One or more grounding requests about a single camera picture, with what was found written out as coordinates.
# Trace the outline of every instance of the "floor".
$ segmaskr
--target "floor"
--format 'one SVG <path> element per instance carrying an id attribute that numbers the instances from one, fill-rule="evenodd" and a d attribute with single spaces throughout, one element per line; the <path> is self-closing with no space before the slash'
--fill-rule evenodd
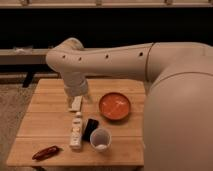
<path id="1" fill-rule="evenodd" d="M 40 78 L 53 77 L 56 74 L 36 74 L 28 88 L 22 88 L 24 73 L 0 73 L 0 171 L 34 171 L 30 167 L 8 167 L 6 160 L 13 144 L 14 138 L 30 103 L 30 99 Z M 143 168 L 132 167 L 46 167 L 47 171 L 142 171 Z"/>

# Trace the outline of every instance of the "paper cup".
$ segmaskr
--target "paper cup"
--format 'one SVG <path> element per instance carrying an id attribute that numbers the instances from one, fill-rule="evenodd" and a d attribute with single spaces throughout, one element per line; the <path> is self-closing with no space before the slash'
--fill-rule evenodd
<path id="1" fill-rule="evenodd" d="M 104 128 L 95 129 L 90 136 L 90 144 L 98 152 L 107 150 L 111 144 L 109 131 Z"/>

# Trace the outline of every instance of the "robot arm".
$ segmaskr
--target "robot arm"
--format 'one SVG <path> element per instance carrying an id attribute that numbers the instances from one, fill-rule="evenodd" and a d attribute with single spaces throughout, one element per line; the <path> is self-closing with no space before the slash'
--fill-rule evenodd
<path id="1" fill-rule="evenodd" d="M 208 48 L 201 43 L 147 43 L 134 46 L 84 50 L 70 38 L 47 54 L 47 64 L 62 76 L 68 97 L 86 94 L 85 73 L 153 82 L 175 59 L 203 56 Z"/>

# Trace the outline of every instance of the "wooden tabletop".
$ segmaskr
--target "wooden tabletop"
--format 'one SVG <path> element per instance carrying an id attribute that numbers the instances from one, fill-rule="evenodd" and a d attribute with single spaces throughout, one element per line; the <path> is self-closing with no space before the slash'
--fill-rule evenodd
<path id="1" fill-rule="evenodd" d="M 145 90 L 142 82 L 126 79 L 88 79 L 92 101 L 83 99 L 84 125 L 89 118 L 112 134 L 112 143 L 104 153 L 83 142 L 81 152 L 69 147 L 73 113 L 67 111 L 66 95 L 60 79 L 41 79 L 10 151 L 9 166 L 142 166 L 142 118 Z M 128 118 L 109 122 L 99 114 L 98 102 L 108 92 L 120 92 L 131 102 Z M 57 145 L 59 155 L 41 162 L 32 160 L 37 151 Z"/>

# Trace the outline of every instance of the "small bottle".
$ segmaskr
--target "small bottle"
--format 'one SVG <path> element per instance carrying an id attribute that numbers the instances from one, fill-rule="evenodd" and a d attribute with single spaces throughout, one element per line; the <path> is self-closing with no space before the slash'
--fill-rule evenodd
<path id="1" fill-rule="evenodd" d="M 76 112 L 75 118 L 73 118 L 72 120 L 72 130 L 70 137 L 70 147 L 72 149 L 81 149 L 82 129 L 83 129 L 82 114 L 81 112 Z"/>

